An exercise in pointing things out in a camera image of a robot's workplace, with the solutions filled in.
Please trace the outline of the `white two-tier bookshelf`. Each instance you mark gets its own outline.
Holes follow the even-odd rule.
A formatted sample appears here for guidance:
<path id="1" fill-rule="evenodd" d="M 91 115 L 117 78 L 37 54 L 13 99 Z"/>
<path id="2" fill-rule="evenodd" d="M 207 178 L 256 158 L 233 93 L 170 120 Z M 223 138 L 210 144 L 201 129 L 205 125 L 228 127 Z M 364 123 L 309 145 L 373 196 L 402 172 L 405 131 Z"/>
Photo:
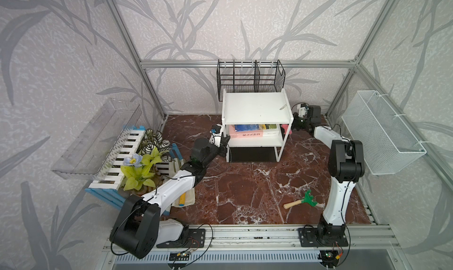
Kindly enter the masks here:
<path id="1" fill-rule="evenodd" d="M 281 160 L 294 117 L 285 89 L 273 93 L 228 93 L 223 91 L 222 128 L 230 135 L 235 125 L 276 125 L 277 135 L 231 138 L 226 161 L 230 163 L 270 163 Z"/>

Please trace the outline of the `pink cloth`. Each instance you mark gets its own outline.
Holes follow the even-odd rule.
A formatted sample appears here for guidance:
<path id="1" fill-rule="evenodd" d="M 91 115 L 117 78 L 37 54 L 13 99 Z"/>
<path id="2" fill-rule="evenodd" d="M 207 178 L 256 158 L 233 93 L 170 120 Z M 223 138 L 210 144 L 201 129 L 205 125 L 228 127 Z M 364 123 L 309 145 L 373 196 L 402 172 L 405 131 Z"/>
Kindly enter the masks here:
<path id="1" fill-rule="evenodd" d="M 283 131 L 283 134 L 287 134 L 287 133 L 288 133 L 289 135 L 292 134 L 292 129 L 291 129 L 291 127 L 290 127 L 288 124 L 282 124 L 282 125 L 281 125 L 281 129 L 282 129 L 282 131 Z"/>

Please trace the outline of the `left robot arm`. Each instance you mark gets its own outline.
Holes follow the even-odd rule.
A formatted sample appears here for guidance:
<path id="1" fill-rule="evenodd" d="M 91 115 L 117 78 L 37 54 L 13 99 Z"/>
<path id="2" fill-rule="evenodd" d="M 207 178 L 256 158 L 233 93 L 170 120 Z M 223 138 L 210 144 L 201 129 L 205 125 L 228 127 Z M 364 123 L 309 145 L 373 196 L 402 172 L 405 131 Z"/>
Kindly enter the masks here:
<path id="1" fill-rule="evenodd" d="M 161 216 L 182 194 L 199 184 L 217 157 L 227 156 L 230 137 L 211 136 L 197 139 L 190 161 L 184 163 L 176 175 L 143 196 L 132 195 L 123 204 L 113 226 L 109 241 L 125 250 L 125 253 L 141 259 L 155 245 L 183 239 L 186 228 L 182 223 Z"/>

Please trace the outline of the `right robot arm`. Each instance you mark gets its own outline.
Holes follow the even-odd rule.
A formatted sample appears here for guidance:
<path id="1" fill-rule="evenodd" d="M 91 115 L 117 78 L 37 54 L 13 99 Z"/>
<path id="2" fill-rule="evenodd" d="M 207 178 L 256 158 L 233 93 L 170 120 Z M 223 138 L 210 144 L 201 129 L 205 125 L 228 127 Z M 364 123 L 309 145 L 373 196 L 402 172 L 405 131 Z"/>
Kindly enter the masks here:
<path id="1" fill-rule="evenodd" d="M 295 107 L 291 128 L 308 132 L 330 149 L 327 169 L 331 176 L 331 187 L 327 205 L 316 228 L 316 238 L 325 242 L 338 241 L 346 230 L 350 196 L 365 173 L 363 144 L 323 125 L 320 106 L 299 103 Z"/>

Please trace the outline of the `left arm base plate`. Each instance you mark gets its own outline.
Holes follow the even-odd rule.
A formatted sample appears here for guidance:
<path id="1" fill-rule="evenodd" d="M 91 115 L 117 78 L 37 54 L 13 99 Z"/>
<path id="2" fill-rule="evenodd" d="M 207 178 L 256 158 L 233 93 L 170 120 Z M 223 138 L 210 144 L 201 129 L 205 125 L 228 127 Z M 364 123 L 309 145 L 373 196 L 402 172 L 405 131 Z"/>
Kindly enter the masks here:
<path id="1" fill-rule="evenodd" d="M 184 229 L 180 237 L 175 241 L 167 241 L 158 244 L 156 247 L 159 249 L 169 248 L 203 248 L 205 245 L 206 229 Z"/>

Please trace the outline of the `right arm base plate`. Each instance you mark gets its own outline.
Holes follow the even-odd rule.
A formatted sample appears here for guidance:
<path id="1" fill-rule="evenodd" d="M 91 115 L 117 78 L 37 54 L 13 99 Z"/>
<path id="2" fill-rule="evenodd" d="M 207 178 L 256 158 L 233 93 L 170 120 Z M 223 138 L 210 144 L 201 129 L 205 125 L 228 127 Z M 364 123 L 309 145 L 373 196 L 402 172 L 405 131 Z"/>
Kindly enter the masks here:
<path id="1" fill-rule="evenodd" d="M 328 226 L 326 228 L 303 226 L 297 229 L 301 247 L 334 247 L 349 246 L 345 235 L 346 226 Z"/>

